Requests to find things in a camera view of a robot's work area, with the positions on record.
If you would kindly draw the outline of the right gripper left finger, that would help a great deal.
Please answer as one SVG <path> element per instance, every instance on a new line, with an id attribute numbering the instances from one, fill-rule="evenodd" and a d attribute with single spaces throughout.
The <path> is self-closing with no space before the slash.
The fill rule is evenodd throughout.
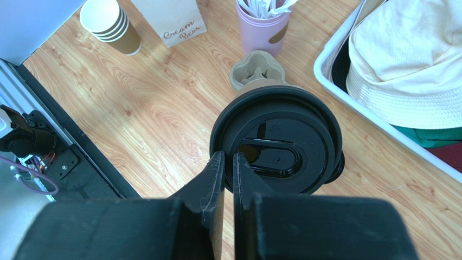
<path id="1" fill-rule="evenodd" d="M 181 201 L 174 240 L 176 259 L 221 259 L 224 166 L 224 152 L 215 152 L 205 168 L 171 196 Z"/>

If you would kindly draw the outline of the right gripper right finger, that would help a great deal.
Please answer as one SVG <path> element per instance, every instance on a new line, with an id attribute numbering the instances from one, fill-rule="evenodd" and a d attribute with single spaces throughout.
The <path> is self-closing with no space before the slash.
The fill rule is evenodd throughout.
<path id="1" fill-rule="evenodd" d="M 268 259 L 271 227 L 265 206 L 274 191 L 250 167 L 243 153 L 233 156 L 235 259 Z"/>

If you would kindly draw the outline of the black coffee cup lid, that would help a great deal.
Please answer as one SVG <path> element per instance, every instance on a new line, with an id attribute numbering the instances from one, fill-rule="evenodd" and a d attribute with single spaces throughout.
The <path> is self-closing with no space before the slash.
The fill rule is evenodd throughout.
<path id="1" fill-rule="evenodd" d="M 235 98 L 210 136 L 210 152 L 225 154 L 228 190 L 233 188 L 233 156 L 241 152 L 273 190 L 312 194 L 331 176 L 342 145 L 339 123 L 323 101 L 304 89 L 282 86 Z"/>

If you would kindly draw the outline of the single paper cup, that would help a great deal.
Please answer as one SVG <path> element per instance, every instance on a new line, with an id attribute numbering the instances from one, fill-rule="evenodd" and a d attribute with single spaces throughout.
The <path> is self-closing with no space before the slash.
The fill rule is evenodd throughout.
<path id="1" fill-rule="evenodd" d="M 282 82 L 275 79 L 256 79 L 245 84 L 240 90 L 237 91 L 235 97 L 238 98 L 239 96 L 244 95 L 245 93 L 250 92 L 251 90 L 271 86 L 296 87 L 302 89 L 302 87 L 300 86 L 291 85 L 286 82 Z"/>

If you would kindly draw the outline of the cardboard cup carrier tray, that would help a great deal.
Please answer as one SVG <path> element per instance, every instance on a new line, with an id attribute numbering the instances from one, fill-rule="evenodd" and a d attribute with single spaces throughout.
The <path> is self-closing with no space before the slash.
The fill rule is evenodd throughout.
<path id="1" fill-rule="evenodd" d="M 233 89 L 239 92 L 255 80 L 285 85 L 285 69 L 270 53 L 262 50 L 251 51 L 232 66 L 229 82 Z"/>

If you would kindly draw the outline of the white paper takeout bag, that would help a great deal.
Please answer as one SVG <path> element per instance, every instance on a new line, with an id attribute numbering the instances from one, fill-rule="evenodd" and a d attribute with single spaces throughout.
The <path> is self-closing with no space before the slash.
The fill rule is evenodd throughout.
<path id="1" fill-rule="evenodd" d="M 168 48 L 207 32 L 196 0 L 138 0 L 132 3 Z"/>

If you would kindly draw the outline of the stack of paper cups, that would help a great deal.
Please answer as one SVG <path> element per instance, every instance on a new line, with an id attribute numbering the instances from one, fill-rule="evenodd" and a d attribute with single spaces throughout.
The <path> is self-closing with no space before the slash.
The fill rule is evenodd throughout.
<path id="1" fill-rule="evenodd" d="M 124 55 L 135 55 L 142 48 L 138 32 L 116 0 L 86 1 L 80 10 L 80 23 L 97 40 Z"/>

